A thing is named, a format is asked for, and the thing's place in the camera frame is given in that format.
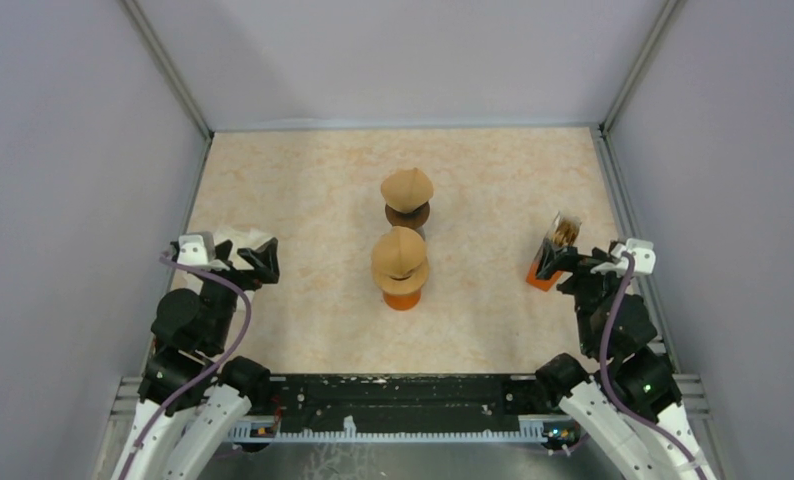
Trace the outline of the coffee filter box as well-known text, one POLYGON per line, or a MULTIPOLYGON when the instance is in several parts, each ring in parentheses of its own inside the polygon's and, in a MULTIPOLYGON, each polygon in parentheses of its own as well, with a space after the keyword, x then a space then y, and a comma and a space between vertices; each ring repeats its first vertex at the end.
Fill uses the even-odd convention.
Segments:
POLYGON ((552 266, 561 252, 572 247, 581 229, 581 220, 574 215, 558 212, 545 232, 525 278, 527 284, 548 292, 561 277, 562 272, 552 266))

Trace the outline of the orange glass flask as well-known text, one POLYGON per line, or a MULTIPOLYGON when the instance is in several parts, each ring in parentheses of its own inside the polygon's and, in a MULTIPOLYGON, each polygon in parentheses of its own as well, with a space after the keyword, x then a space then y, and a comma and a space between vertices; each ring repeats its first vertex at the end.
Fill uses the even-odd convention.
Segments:
POLYGON ((407 294, 392 294, 386 291, 382 292, 384 303, 396 311, 408 311, 413 309, 422 298, 422 290, 416 290, 407 294))

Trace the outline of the brown paper coffee filter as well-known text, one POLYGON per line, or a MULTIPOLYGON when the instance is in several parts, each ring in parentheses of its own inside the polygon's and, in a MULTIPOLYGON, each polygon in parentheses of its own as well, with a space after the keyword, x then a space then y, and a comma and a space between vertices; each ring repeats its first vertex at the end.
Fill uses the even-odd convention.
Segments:
POLYGON ((431 179, 419 168, 397 170, 380 185, 387 206, 399 213, 411 213, 434 195, 431 179))

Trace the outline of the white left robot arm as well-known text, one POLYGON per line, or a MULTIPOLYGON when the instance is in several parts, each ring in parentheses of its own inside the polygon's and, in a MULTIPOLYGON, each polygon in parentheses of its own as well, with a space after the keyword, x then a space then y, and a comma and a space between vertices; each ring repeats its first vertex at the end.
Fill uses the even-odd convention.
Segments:
POLYGON ((170 290, 157 304, 115 479, 195 479, 249 413, 271 418, 270 435, 281 421, 270 370, 235 353, 252 320, 249 293, 279 281, 277 239, 260 232, 236 248, 209 232, 183 234, 159 260, 201 287, 170 290))

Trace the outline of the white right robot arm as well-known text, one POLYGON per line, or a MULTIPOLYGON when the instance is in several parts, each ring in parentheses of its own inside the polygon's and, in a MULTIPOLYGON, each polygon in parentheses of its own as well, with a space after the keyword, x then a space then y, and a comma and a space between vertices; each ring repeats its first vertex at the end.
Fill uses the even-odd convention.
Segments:
POLYGON ((642 296, 628 291, 656 265, 652 243, 629 238, 586 255, 544 242, 531 277, 566 273, 557 290, 574 299, 580 351, 593 373, 563 353, 536 372, 536 398, 563 412, 626 479, 713 479, 692 431, 674 370, 650 346, 658 333, 642 296))

